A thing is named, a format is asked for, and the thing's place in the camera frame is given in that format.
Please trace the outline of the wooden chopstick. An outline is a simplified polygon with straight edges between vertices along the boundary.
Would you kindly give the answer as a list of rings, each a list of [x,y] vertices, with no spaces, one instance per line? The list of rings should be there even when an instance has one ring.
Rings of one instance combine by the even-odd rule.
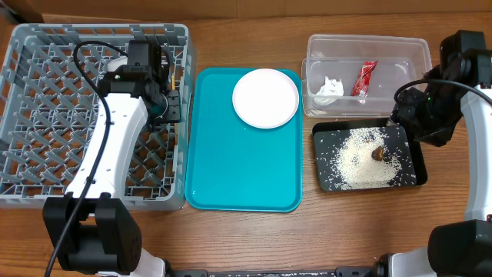
[[[172,73],[172,75],[171,75],[171,89],[173,91],[176,89],[175,88],[175,74],[174,73]],[[175,134],[177,135],[178,134],[178,123],[175,123],[174,127],[175,127]]]

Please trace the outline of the brown meat piece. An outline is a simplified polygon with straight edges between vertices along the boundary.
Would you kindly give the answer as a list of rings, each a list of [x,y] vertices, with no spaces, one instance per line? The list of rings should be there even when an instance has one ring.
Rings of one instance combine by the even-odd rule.
[[[382,162],[384,160],[384,148],[382,146],[378,146],[372,153],[371,157],[373,160]]]

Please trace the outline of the red snack wrapper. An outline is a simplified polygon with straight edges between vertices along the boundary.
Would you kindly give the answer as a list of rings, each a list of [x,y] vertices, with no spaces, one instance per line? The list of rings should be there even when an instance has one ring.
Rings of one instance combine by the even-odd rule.
[[[354,83],[351,95],[359,98],[360,104],[365,103],[367,97],[368,86],[370,84],[371,76],[377,67],[377,61],[364,62],[361,66],[359,75]]]

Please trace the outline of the large white plate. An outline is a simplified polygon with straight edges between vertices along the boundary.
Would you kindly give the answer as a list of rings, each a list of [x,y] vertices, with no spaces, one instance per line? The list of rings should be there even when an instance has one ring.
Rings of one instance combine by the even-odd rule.
[[[294,81],[271,68],[242,76],[232,93],[238,117],[255,128],[270,129],[289,122],[298,110],[300,96]]]

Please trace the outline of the white tissue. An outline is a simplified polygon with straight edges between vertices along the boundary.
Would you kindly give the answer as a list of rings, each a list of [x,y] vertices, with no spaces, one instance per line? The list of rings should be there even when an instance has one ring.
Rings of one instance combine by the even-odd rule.
[[[337,97],[344,95],[343,82],[340,79],[324,78],[324,84],[315,94],[314,103],[320,106],[330,105],[337,100]]]

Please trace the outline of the grey-green bowl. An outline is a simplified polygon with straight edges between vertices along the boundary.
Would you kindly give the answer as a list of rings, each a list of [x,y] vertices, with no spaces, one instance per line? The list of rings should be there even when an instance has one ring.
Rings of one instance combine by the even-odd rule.
[[[120,66],[127,65],[127,63],[128,63],[128,58],[126,56],[113,59],[107,64],[107,71],[115,72]]]

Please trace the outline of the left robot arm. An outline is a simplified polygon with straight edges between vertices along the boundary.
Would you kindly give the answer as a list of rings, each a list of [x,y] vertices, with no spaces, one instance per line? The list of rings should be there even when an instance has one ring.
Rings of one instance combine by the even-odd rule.
[[[131,40],[94,83],[98,118],[82,164],[62,197],[45,200],[42,217],[54,246],[45,269],[100,276],[170,276],[168,261],[146,251],[141,230],[117,197],[143,127],[177,123],[180,95],[171,53],[155,42]]]

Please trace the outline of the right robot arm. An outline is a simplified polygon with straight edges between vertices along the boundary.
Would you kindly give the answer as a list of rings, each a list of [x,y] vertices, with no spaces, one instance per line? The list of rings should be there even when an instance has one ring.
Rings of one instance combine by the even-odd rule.
[[[427,246],[383,255],[373,276],[491,274],[491,51],[482,32],[459,30],[440,44],[440,64],[394,94],[390,120],[412,141],[437,147],[467,125],[470,184],[465,219],[434,228]]]

